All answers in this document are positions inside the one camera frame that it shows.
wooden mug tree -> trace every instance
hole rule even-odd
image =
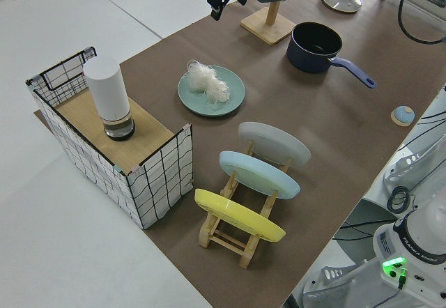
[[[243,19],[240,25],[269,45],[275,45],[291,34],[295,23],[278,14],[280,1],[270,3]]]

glass lid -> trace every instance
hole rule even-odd
[[[333,10],[343,13],[354,13],[362,6],[361,0],[322,0],[323,3]]]

black grid pattern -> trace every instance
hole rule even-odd
[[[140,228],[147,229],[193,188],[192,126],[186,125],[125,175],[56,110],[57,105],[86,89],[82,67],[95,55],[93,47],[87,48],[26,84],[53,135],[75,166]]]

pan handle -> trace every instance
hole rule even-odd
[[[377,83],[370,78],[364,71],[359,69],[355,64],[352,62],[341,59],[339,57],[333,57],[332,59],[329,59],[332,66],[341,66],[348,71],[350,71],[355,77],[357,77],[362,83],[364,83],[365,86],[368,88],[376,88]]]

saucepan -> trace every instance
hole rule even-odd
[[[375,88],[376,82],[352,62],[337,57],[342,39],[330,27],[317,22],[303,22],[294,27],[286,51],[288,60],[297,69],[310,73],[341,66],[355,75],[365,86]]]

